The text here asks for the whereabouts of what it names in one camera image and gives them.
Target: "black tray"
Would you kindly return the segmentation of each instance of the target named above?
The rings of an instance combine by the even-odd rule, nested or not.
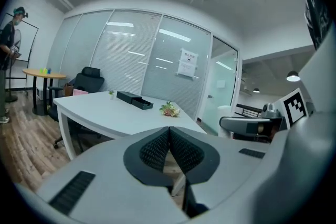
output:
[[[119,98],[120,100],[128,103],[128,104],[132,104],[132,100],[134,98],[137,99],[142,99],[141,96],[130,93],[130,92],[117,92],[117,98]]]
[[[143,99],[133,99],[132,100],[132,105],[136,106],[139,109],[146,110],[146,109],[151,109],[153,108],[153,103],[148,102]]]

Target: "fluorescent light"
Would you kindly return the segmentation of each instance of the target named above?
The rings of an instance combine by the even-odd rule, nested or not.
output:
[[[181,40],[184,40],[184,41],[187,41],[187,42],[190,42],[190,40],[191,40],[191,39],[188,38],[188,37],[184,37],[184,36],[182,36],[182,35],[179,35],[179,34],[177,34],[177,33],[170,32],[170,31],[167,31],[167,30],[164,30],[164,29],[160,29],[159,32],[160,32],[160,33],[163,33],[163,34],[165,34],[165,35],[171,36],[171,37],[176,37],[176,38],[178,38],[178,39],[181,39]]]
[[[136,37],[136,34],[130,34],[130,33],[122,33],[122,32],[113,32],[113,31],[107,31],[110,35],[121,35],[121,36],[128,36],[128,37]]]
[[[222,67],[225,67],[225,68],[228,69],[228,70],[232,70],[231,67],[226,66],[226,65],[223,64],[222,62],[216,62],[216,63],[219,64],[219,65],[222,66]]]
[[[164,68],[164,67],[159,67],[159,66],[155,66],[155,67],[158,67],[158,68],[162,68],[162,69],[166,69],[166,70],[168,70],[168,68]]]
[[[161,58],[157,58],[157,60],[164,61],[164,62],[169,62],[169,63],[173,63],[173,62],[171,62],[171,61],[168,61],[168,60],[165,60],[165,59],[161,59]]]
[[[134,27],[133,24],[130,23],[118,23],[118,22],[108,22],[107,25],[115,25],[115,26],[128,26],[128,27]]]
[[[140,55],[140,56],[145,56],[145,54],[139,54],[139,53],[134,52],[134,51],[129,51],[128,53],[129,53],[129,54],[136,54],[136,55]]]

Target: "white paper sign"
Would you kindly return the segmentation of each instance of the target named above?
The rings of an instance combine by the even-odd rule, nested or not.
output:
[[[180,64],[178,65],[177,74],[182,74],[194,78],[195,70],[196,70],[195,65],[191,65],[190,63],[187,62],[180,62]]]
[[[197,65],[198,54],[182,49],[180,62],[187,62],[192,65]]]

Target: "black mesh pad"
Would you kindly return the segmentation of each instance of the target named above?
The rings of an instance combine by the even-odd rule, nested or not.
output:
[[[169,132],[166,131],[140,149],[140,159],[153,169],[163,172],[164,162],[169,150]]]
[[[170,151],[184,174],[204,159],[203,150],[174,131],[170,132],[169,144]]]
[[[191,136],[186,128],[170,127],[169,146],[177,164],[190,184],[208,181],[219,166],[219,153],[209,144]]]
[[[125,150],[123,160],[128,172],[141,183],[166,187],[171,192],[173,179],[162,173],[169,150],[168,136],[168,127],[159,131],[153,130],[153,134],[130,145]]]
[[[216,171],[219,165],[217,150],[188,135],[194,131],[164,127],[152,132],[130,145],[123,157],[128,172],[143,184],[172,190],[172,179],[163,174],[169,149],[190,185],[208,181]]]

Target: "black vent grille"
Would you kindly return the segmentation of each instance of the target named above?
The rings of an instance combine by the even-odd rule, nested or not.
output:
[[[173,131],[170,131],[170,139],[170,151],[184,174],[201,163],[202,149]]]
[[[141,161],[160,172],[163,172],[164,162],[169,150],[168,134],[169,132],[166,131],[140,149]]]
[[[88,188],[95,175],[80,171],[50,202],[56,210],[68,215]]]
[[[253,151],[253,150],[249,150],[248,148],[243,148],[242,150],[239,151],[239,153],[254,157],[254,158],[258,158],[258,159],[262,159],[265,155],[264,152],[260,152],[260,151]]]

